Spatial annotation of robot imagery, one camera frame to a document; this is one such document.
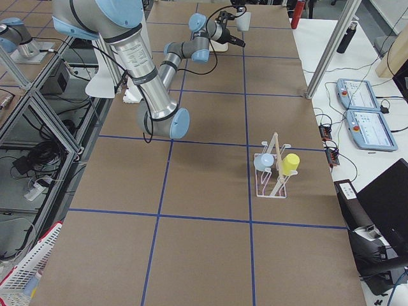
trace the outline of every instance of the brown cardboard surface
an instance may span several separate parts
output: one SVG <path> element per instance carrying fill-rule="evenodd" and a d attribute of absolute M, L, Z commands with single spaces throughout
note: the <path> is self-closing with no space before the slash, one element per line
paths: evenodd
<path fill-rule="evenodd" d="M 274 132 L 280 144 L 296 148 L 322 149 L 312 101 L 305 98 L 248 96 L 249 144 L 270 141 Z"/>
<path fill-rule="evenodd" d="M 287 184 L 286 199 L 258 198 L 255 192 L 253 153 L 251 152 L 252 218 L 256 221 L 344 226 L 324 152 L 287 150 L 300 158 L 298 175 Z"/>
<path fill-rule="evenodd" d="M 98 139 L 71 207 L 157 213 L 169 146 Z"/>
<path fill-rule="evenodd" d="M 52 13 L 52 2 L 51 1 L 41 1 L 40 5 L 36 7 L 35 12 Z"/>
<path fill-rule="evenodd" d="M 136 123 L 136 111 L 138 103 L 124 103 L 122 94 L 118 94 L 109 109 L 108 115 L 103 123 L 101 135 L 143 137 L 143 132 Z M 179 92 L 172 91 L 170 96 L 179 101 Z"/>
<path fill-rule="evenodd" d="M 189 61 L 189 70 L 204 73 L 215 64 L 214 55 L 206 64 Z M 217 68 L 209 75 L 188 73 L 184 82 L 185 90 L 244 93 L 244 75 L 241 56 L 219 55 Z"/>
<path fill-rule="evenodd" d="M 147 24 L 152 51 L 162 52 L 171 42 L 190 40 L 191 32 L 184 24 Z"/>
<path fill-rule="evenodd" d="M 251 27 L 277 27 L 290 29 L 286 8 L 280 5 L 247 5 L 251 14 Z"/>
<path fill-rule="evenodd" d="M 192 14 L 196 12 L 196 3 L 181 3 L 168 1 L 154 1 L 154 9 L 150 12 L 147 22 L 166 22 L 187 24 Z"/>
<path fill-rule="evenodd" d="M 30 13 L 24 19 L 24 24 L 27 27 L 45 27 L 51 20 L 52 16 L 50 13 Z"/>
<path fill-rule="evenodd" d="M 30 305 L 138 305 L 155 223 L 155 217 L 69 212 Z"/>
<path fill-rule="evenodd" d="M 252 305 L 248 236 L 247 224 L 160 219 L 145 305 Z"/>
<path fill-rule="evenodd" d="M 174 143 L 162 213 L 248 220 L 246 148 Z"/>
<path fill-rule="evenodd" d="M 0 11 L 6 10 L 14 2 L 15 2 L 15 0 L 2 0 L 1 3 L 0 3 Z"/>
<path fill-rule="evenodd" d="M 299 58 L 292 30 L 252 28 L 244 38 L 245 55 Z"/>
<path fill-rule="evenodd" d="M 307 89 L 298 59 L 246 57 L 245 76 L 249 94 L 303 96 Z"/>
<path fill-rule="evenodd" d="M 13 5 L 11 5 L 8 11 L 26 11 L 31 12 L 40 4 L 40 1 L 34 0 L 17 0 Z"/>
<path fill-rule="evenodd" d="M 364 306 L 346 230 L 254 225 L 257 305 Z"/>
<path fill-rule="evenodd" d="M 244 95 L 183 92 L 181 106 L 191 117 L 183 140 L 245 145 Z"/>

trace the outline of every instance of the grid line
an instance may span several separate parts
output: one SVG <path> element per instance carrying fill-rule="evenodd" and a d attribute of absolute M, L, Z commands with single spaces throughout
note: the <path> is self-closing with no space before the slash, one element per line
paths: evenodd
<path fill-rule="evenodd" d="M 215 218 L 215 217 L 200 217 L 197 215 L 170 215 L 170 214 L 153 214 L 148 212 L 129 212 L 121 210 L 103 210 L 90 208 L 69 208 L 70 212 L 86 212 L 92 214 L 113 214 L 113 215 L 137 215 L 140 217 L 160 217 L 167 219 L 185 219 L 198 221 L 212 221 L 212 222 L 230 222 L 230 223 L 245 223 L 249 224 L 249 220 Z M 306 224 L 306 223 L 290 223 L 290 222 L 275 222 L 275 221 L 259 221 L 252 220 L 253 224 L 268 225 L 268 226 L 286 226 L 291 228 L 322 228 L 327 230 L 346 230 L 345 226 L 337 225 L 321 225 L 321 224 Z"/>
<path fill-rule="evenodd" d="M 251 281 L 252 281 L 252 306 L 256 306 L 256 286 L 255 286 L 255 258 L 254 258 L 254 230 L 252 225 L 252 187 L 251 187 L 251 166 L 249 163 L 249 128 L 248 128 L 248 103 L 247 103 L 247 80 L 245 75 L 245 49 L 242 48 L 242 66 L 244 77 L 244 101 L 245 101 L 245 140 L 247 151 L 247 181 L 248 181 L 248 209 L 249 209 L 249 242 L 251 251 Z"/>

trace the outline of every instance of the wire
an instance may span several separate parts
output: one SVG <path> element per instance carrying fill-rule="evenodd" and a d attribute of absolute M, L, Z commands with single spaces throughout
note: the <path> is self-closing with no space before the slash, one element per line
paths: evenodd
<path fill-rule="evenodd" d="M 74 179 L 74 177 L 76 177 L 83 169 L 85 169 L 86 166 L 87 166 L 87 165 L 84 165 L 84 166 L 81 167 L 78 171 L 76 171 L 76 172 L 72 175 L 72 177 L 66 182 L 66 185 L 68 186 L 68 185 L 72 182 L 72 180 Z"/>
<path fill-rule="evenodd" d="M 13 98 L 15 97 L 15 94 L 14 94 L 14 93 L 12 93 L 12 92 L 10 92 L 10 91 L 7 91 L 6 89 L 0 88 L 0 91 L 5 91 L 5 92 L 11 94 L 11 95 L 13 96 Z"/>
<path fill-rule="evenodd" d="M 87 65 L 86 65 L 84 59 L 81 57 L 81 55 L 80 55 L 74 48 L 71 48 L 71 45 L 70 45 L 69 43 L 67 43 L 66 41 L 64 41 L 64 40 L 62 40 L 62 39 L 60 39 L 60 38 L 35 37 L 35 36 L 33 36 L 33 38 L 35 38 L 35 39 L 37 39 L 37 40 L 59 40 L 59 41 L 61 41 L 62 43 L 64 43 L 65 45 L 67 45 L 67 46 L 72 50 L 72 52 L 74 52 L 74 53 L 79 57 L 79 59 L 81 60 L 81 62 L 82 62 L 82 64 L 83 64 L 83 66 L 84 66 L 86 72 L 87 72 L 88 75 L 89 75 L 89 78 L 91 78 L 91 74 L 89 73 L 89 71 L 88 71 L 88 69 L 87 69 Z"/>
<path fill-rule="evenodd" d="M 211 15 L 209 16 L 209 18 L 207 18 L 207 21 L 205 22 L 205 31 L 206 31 L 207 33 L 208 33 L 208 23 L 209 23 L 210 19 L 211 19 L 216 13 L 218 13 L 219 11 L 225 10 L 226 8 L 245 8 L 244 12 L 242 12 L 239 16 L 233 15 L 234 18 L 239 18 L 239 17 L 241 17 L 242 15 L 244 15 L 244 14 L 247 12 L 247 7 L 244 6 L 244 5 L 227 5 L 227 6 L 223 6 L 222 8 L 219 8 L 218 10 L 216 10 L 215 12 L 213 12 L 213 14 L 211 14 Z M 215 56 L 215 64 L 214 64 L 214 67 L 213 67 L 211 70 L 209 70 L 209 71 L 207 71 L 207 72 L 204 72 L 204 73 L 195 72 L 195 71 L 192 71 L 192 70 L 189 70 L 189 69 L 185 69 L 185 68 L 179 68 L 177 71 L 186 71 L 186 72 L 190 72 L 190 73 L 192 73 L 192 74 L 194 74 L 194 75 L 209 75 L 211 72 L 213 72 L 213 71 L 216 69 L 217 65 L 218 65 L 218 56 L 217 56 L 217 52 L 215 51 L 214 46 L 212 45 L 211 38 L 208 38 L 208 40 L 210 41 L 210 46 L 211 46 L 212 51 L 213 51 L 214 56 Z"/>
<path fill-rule="evenodd" d="M 142 95 L 143 99 L 145 100 L 146 106 L 147 106 L 147 111 L 149 112 L 150 125 L 152 126 L 152 131 L 151 131 L 151 132 L 146 131 L 146 132 L 148 132 L 148 134 L 150 135 L 150 138 L 149 138 L 149 139 L 146 139 L 146 135 L 145 135 L 145 133 L 143 132 L 143 139 L 145 140 L 146 143 L 150 143 L 150 142 L 152 142 L 153 134 L 154 134 L 154 125 L 153 125 L 152 111 L 150 110 L 149 102 L 147 101 L 147 98 L 146 98 L 144 89 L 143 89 L 140 85 L 137 85 L 137 88 L 139 89 L 140 94 Z"/>
<path fill-rule="evenodd" d="M 398 133 L 398 132 L 405 131 L 405 130 L 407 130 L 407 129 L 408 129 L 408 126 L 405 127 L 405 128 L 403 128 L 403 129 L 394 129 L 394 130 L 391 131 L 391 133 Z"/>
<path fill-rule="evenodd" d="M 408 275 L 407 270 L 405 270 L 405 271 L 403 272 L 403 274 L 401 274 L 401 276 L 398 278 L 398 280 L 397 280 L 396 283 L 394 284 L 394 286 L 393 286 L 393 291 L 391 291 L 390 298 L 388 299 L 387 306 L 390 306 L 390 305 L 391 305 L 391 301 L 392 301 L 392 299 L 393 299 L 395 290 L 396 290 L 396 288 L 398 287 L 398 285 L 400 285 L 400 281 L 402 280 L 402 278 L 404 277 L 404 275 Z"/>
<path fill-rule="evenodd" d="M 358 169 L 357 169 L 356 164 L 354 164 L 353 161 L 352 161 L 351 159 L 349 159 L 347 156 L 344 156 L 344 155 L 341 154 L 341 153 L 339 153 L 339 155 L 342 156 L 342 157 L 344 157 L 345 159 L 347 159 L 347 160 L 354 166 L 354 168 L 356 169 L 356 175 L 355 175 L 354 178 L 351 180 L 351 182 L 354 182 L 354 181 L 357 179 L 357 177 L 358 177 Z"/>
<path fill-rule="evenodd" d="M 14 156 L 2 156 L 2 157 L 0 157 L 0 159 L 3 159 L 3 158 L 14 158 L 14 159 L 18 159 L 17 157 L 14 157 Z"/>
<path fill-rule="evenodd" d="M 31 239 L 31 241 L 30 241 L 29 243 L 26 243 L 25 247 L 23 247 L 23 245 L 24 245 L 24 244 L 23 244 L 23 245 L 20 247 L 20 249 L 17 250 L 17 252 L 16 252 L 15 254 L 13 254 L 13 255 L 7 257 L 7 259 L 9 259 L 9 258 L 14 258 L 14 259 L 13 259 L 13 262 L 15 261 L 15 259 L 18 257 L 18 255 L 19 255 L 21 252 L 23 252 L 27 247 L 29 247 L 29 246 L 32 244 L 32 242 L 34 241 L 34 239 L 37 237 L 37 234 L 38 234 L 35 225 L 34 225 L 30 220 L 28 220 L 28 219 L 26 219 L 26 218 L 19 217 L 19 218 L 14 218 L 14 219 L 11 219 L 11 220 L 0 221 L 0 224 L 1 224 L 1 223 L 13 222 L 13 221 L 17 221 L 17 220 L 25 220 L 26 222 L 28 222 L 29 225 L 30 225 L 30 227 L 33 228 L 34 236 L 33 236 L 33 238 Z M 2 262 L 11 261 L 11 260 L 5 261 L 4 259 L 5 259 L 6 257 L 4 257 L 4 255 L 2 255 L 1 257 L 2 257 L 2 259 L 0 259 L 0 261 L 2 261 Z"/>

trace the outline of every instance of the white cup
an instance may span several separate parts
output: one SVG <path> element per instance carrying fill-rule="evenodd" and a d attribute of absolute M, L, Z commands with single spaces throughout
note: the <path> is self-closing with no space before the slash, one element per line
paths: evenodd
<path fill-rule="evenodd" d="M 255 157 L 254 166 L 258 171 L 264 172 L 266 168 L 271 168 L 275 159 L 272 154 L 264 153 Z"/>

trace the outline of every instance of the black cable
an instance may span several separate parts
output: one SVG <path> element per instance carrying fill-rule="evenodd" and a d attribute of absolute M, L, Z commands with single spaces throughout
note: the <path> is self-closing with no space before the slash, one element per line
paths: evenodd
<path fill-rule="evenodd" d="M 60 38 L 51 38 L 51 37 L 35 37 L 35 36 L 33 36 L 33 38 L 35 38 L 35 39 L 37 39 L 37 40 L 59 40 L 59 41 L 61 41 L 61 42 L 64 43 L 65 45 L 69 46 L 69 48 L 72 50 L 72 52 L 74 52 L 74 53 L 79 57 L 79 59 L 81 60 L 82 64 L 84 65 L 84 67 L 87 66 L 86 63 L 85 63 L 85 61 L 84 61 L 84 59 L 82 58 L 82 56 L 81 56 L 74 48 L 71 48 L 71 45 L 70 45 L 69 43 L 67 43 L 66 41 L 64 41 L 64 40 L 62 40 L 62 39 L 60 39 Z"/>
<path fill-rule="evenodd" d="M 57 94 L 45 94 L 44 96 L 57 97 L 57 98 L 59 98 L 59 99 L 61 99 L 61 100 L 63 100 L 63 101 L 69 102 L 69 103 L 71 103 L 71 104 L 81 104 L 81 103 L 83 103 L 83 102 L 85 102 L 85 101 L 87 101 L 87 100 L 89 99 L 89 97 L 86 97 L 86 98 L 83 99 L 82 101 L 74 102 L 74 101 L 69 100 L 69 99 L 67 99 L 67 98 L 63 98 L 63 97 L 61 97 L 61 96 L 58 96 Z"/>
<path fill-rule="evenodd" d="M 13 98 L 15 97 L 15 94 L 14 94 L 14 93 L 12 93 L 12 92 L 10 92 L 10 91 L 7 91 L 6 89 L 0 88 L 0 91 L 5 91 L 5 92 L 11 94 L 11 95 L 13 96 Z"/>
<path fill-rule="evenodd" d="M 152 126 L 152 131 L 151 131 L 150 133 L 148 132 L 148 134 L 150 135 L 150 138 L 149 138 L 149 139 L 146 139 L 146 135 L 145 135 L 145 133 L 143 132 L 143 139 L 145 140 L 146 143 L 150 143 L 150 142 L 152 142 L 153 134 L 154 134 L 152 111 L 150 110 L 149 102 L 147 101 L 147 98 L 146 98 L 144 89 L 143 89 L 140 85 L 137 85 L 137 88 L 138 88 L 138 90 L 140 91 L 140 94 L 142 95 L 143 99 L 145 100 L 146 106 L 147 106 L 147 111 L 149 112 L 150 124 L 151 124 L 151 126 Z"/>
<path fill-rule="evenodd" d="M 393 131 L 391 131 L 391 133 L 398 133 L 398 132 L 402 132 L 405 131 L 406 129 L 408 129 L 408 126 L 403 128 L 403 129 L 394 129 Z"/>
<path fill-rule="evenodd" d="M 342 157 L 344 157 L 345 159 L 347 159 L 347 160 L 354 166 L 354 168 L 356 169 L 356 175 L 355 175 L 354 178 L 351 180 L 351 182 L 354 182 L 354 181 L 357 179 L 357 177 L 358 177 L 358 169 L 357 169 L 356 164 L 354 164 L 351 159 L 349 159 L 348 157 L 344 156 L 343 154 L 339 153 L 339 155 L 342 156 Z"/>
<path fill-rule="evenodd" d="M 87 165 L 84 165 L 84 166 L 81 167 L 79 170 L 77 170 L 77 171 L 72 175 L 72 177 L 71 177 L 67 182 L 65 182 L 65 184 L 66 184 L 67 186 L 69 186 L 69 184 L 72 182 L 72 180 L 74 179 L 74 177 L 76 177 L 83 169 L 85 169 L 86 166 L 87 166 Z"/>
<path fill-rule="evenodd" d="M 209 18 L 207 18 L 207 21 L 205 22 L 205 31 L 206 31 L 207 33 L 208 33 L 208 22 L 210 21 L 210 19 L 211 19 L 216 13 L 218 13 L 219 11 L 225 10 L 226 8 L 245 8 L 245 11 L 244 11 L 244 12 L 242 12 L 239 16 L 234 15 L 234 18 L 239 18 L 239 17 L 241 17 L 243 14 L 245 14 L 245 13 L 247 12 L 247 7 L 244 6 L 244 5 L 228 5 L 228 6 L 223 6 L 222 8 L 219 8 L 218 10 L 216 10 L 215 12 L 213 12 L 213 14 L 211 14 L 211 15 L 209 16 Z M 192 70 L 189 70 L 189 69 L 185 69 L 185 68 L 180 68 L 180 69 L 178 69 L 177 71 L 186 71 L 186 72 L 190 72 L 190 73 L 192 73 L 192 74 L 194 74 L 194 75 L 209 75 L 211 72 L 213 72 L 213 71 L 216 69 L 217 65 L 218 65 L 218 56 L 217 56 L 217 52 L 216 52 L 215 49 L 214 49 L 214 46 L 212 45 L 211 38 L 208 38 L 208 40 L 210 41 L 210 46 L 211 46 L 212 51 L 213 51 L 214 56 L 215 56 L 215 64 L 214 64 L 214 67 L 213 67 L 211 70 L 209 70 L 209 71 L 207 71 L 207 72 L 204 72 L 204 73 L 195 72 L 195 71 L 192 71 Z"/>
<path fill-rule="evenodd" d="M 57 113 L 57 115 L 62 115 L 63 113 L 68 113 L 68 112 L 73 112 L 73 111 L 75 111 L 75 110 L 80 110 L 81 108 L 84 108 L 84 107 L 86 107 L 86 106 L 89 106 L 89 103 L 84 104 L 84 105 L 81 105 L 81 106 L 78 106 L 78 107 L 76 107 L 76 108 L 71 108 L 71 109 L 69 109 L 69 110 L 63 110 L 62 112 Z"/>
<path fill-rule="evenodd" d="M 0 159 L 3 159 L 3 158 L 14 158 L 14 159 L 18 159 L 17 157 L 14 157 L 14 156 L 2 156 L 2 157 L 0 157 Z"/>

